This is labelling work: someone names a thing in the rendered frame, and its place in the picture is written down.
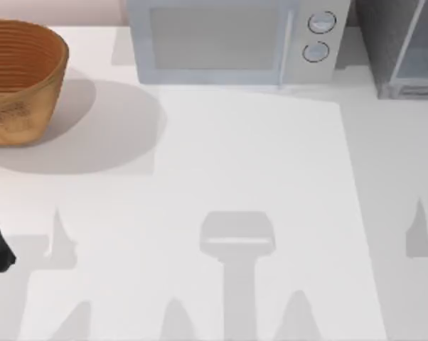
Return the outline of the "pale microwave oven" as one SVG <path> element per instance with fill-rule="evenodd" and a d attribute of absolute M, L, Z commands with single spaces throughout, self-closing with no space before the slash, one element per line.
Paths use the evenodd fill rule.
<path fill-rule="evenodd" d="M 139 81 L 328 82 L 350 5 L 351 0 L 126 0 Z"/>

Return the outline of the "microwave oven door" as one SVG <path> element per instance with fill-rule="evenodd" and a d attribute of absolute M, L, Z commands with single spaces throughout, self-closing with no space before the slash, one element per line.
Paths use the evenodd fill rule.
<path fill-rule="evenodd" d="M 126 0 L 139 81 L 278 85 L 296 0 Z"/>

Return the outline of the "round microwave knob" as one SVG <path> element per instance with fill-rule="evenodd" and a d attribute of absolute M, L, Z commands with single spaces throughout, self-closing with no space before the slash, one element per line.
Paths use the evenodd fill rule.
<path fill-rule="evenodd" d="M 325 60 L 329 54 L 329 46 L 322 41 L 316 41 L 314 43 L 307 44 L 302 50 L 302 57 L 308 63 L 319 63 Z"/>
<path fill-rule="evenodd" d="M 308 27 L 312 33 L 325 34 L 336 25 L 336 15 L 330 11 L 322 11 L 312 14 L 308 19 Z"/>

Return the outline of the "brown wooden basket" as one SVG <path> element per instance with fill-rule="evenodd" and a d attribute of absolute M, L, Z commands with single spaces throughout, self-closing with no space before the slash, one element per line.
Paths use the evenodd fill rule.
<path fill-rule="evenodd" d="M 46 26 L 0 18 L 0 146 L 45 133 L 69 60 L 65 40 Z"/>

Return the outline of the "grey cabinet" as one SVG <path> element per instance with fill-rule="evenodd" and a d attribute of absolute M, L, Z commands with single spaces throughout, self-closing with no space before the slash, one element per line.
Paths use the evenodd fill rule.
<path fill-rule="evenodd" d="M 428 0 L 356 0 L 379 99 L 428 99 Z"/>

